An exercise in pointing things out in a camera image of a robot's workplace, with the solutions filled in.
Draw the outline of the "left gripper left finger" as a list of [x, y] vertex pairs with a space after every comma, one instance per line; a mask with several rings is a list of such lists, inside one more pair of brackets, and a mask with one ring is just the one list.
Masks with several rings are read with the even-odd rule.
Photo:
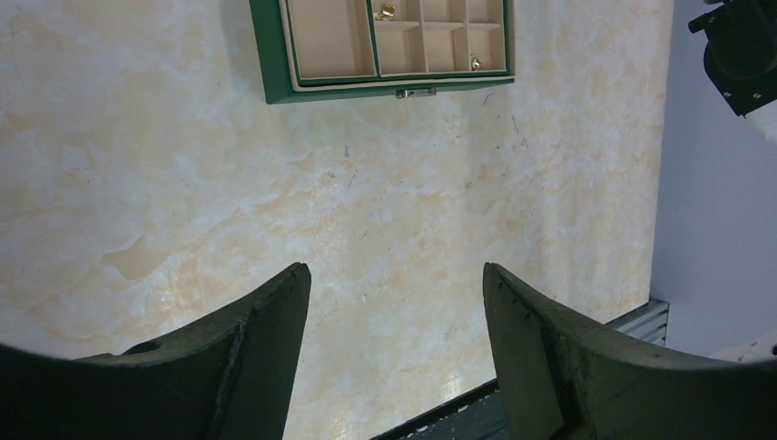
[[120, 355], [1, 349], [4, 439], [280, 439], [312, 277], [294, 263], [247, 295]]

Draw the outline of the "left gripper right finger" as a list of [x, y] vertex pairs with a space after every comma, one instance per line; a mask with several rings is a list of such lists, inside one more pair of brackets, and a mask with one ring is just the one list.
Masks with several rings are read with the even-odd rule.
[[773, 439], [776, 363], [735, 363], [622, 334], [494, 263], [487, 330], [513, 439]]

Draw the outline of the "green jewelry box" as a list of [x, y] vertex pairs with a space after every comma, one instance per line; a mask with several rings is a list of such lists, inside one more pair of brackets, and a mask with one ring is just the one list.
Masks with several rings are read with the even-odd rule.
[[457, 77], [419, 82], [372, 82], [335, 86], [301, 87], [293, 78], [287, 42], [283, 32], [281, 1], [253, 1], [250, 4], [257, 52], [267, 104], [281, 105], [323, 100], [393, 95], [398, 99], [434, 96], [439, 92], [474, 90], [509, 84], [515, 80], [515, 4], [512, 6], [512, 30], [509, 36], [510, 74], [504, 76]]

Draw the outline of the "green jewelry tray insert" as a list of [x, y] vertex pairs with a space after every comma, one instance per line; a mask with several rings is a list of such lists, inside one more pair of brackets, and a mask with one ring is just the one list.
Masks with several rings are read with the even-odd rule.
[[[382, 4], [395, 19], [376, 21]], [[281, 1], [293, 78], [301, 87], [510, 74], [509, 1]], [[472, 71], [478, 57], [483, 69]]]

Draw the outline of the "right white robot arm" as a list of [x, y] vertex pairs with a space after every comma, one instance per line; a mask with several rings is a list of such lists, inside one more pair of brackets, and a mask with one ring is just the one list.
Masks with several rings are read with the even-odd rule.
[[776, 0], [711, 1], [690, 20], [706, 36], [707, 77], [736, 116], [776, 142]]

